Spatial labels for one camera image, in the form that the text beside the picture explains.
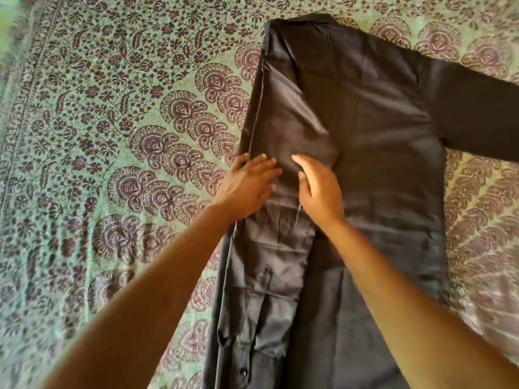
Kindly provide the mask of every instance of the person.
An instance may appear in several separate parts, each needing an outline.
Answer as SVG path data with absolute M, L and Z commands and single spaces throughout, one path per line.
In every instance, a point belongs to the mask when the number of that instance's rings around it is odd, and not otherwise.
M 300 203 L 328 236 L 412 389 L 519 388 L 519 369 L 393 268 L 345 219 L 331 170 L 306 156 Z M 119 291 L 69 346 L 45 389 L 146 388 L 192 291 L 229 226 L 261 208 L 282 173 L 265 155 L 239 156 L 214 201 Z

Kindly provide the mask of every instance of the person's left hand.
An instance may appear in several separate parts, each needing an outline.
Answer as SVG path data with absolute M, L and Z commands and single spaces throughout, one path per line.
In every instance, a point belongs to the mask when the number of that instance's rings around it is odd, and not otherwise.
M 235 222 L 258 211 L 276 190 L 272 180 L 283 171 L 276 159 L 267 160 L 265 154 L 248 161 L 249 155 L 238 156 L 220 182 L 212 204 L 224 207 L 229 220 Z

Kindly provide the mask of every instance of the hand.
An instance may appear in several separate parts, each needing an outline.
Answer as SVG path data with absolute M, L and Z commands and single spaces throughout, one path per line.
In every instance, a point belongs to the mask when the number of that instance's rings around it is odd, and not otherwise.
M 276 190 L 272 180 L 283 171 L 276 159 L 267 160 L 265 154 L 248 161 L 249 155 L 238 156 L 218 187 L 213 204 L 224 207 L 230 222 L 235 222 L 258 211 Z
M 293 155 L 301 165 L 299 172 L 299 201 L 303 209 L 325 233 L 330 225 L 344 223 L 342 193 L 331 170 L 307 156 Z

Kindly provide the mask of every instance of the paisley pattern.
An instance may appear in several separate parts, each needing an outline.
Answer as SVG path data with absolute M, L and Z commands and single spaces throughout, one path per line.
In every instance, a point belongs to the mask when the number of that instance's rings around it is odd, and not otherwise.
M 232 162 L 269 19 L 330 12 L 519 84 L 514 0 L 31 0 L 2 58 L 0 381 L 32 386 Z M 519 363 L 519 165 L 449 151 L 451 310 Z M 152 380 L 198 388 L 216 251 Z

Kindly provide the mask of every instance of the forearm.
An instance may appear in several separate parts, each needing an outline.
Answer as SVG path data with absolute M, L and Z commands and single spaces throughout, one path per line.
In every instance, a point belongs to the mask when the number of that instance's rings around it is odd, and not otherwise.
M 204 210 L 75 341 L 45 388 L 146 388 L 229 221 Z
M 516 388 L 517 368 L 420 291 L 347 223 L 325 230 L 413 388 Z

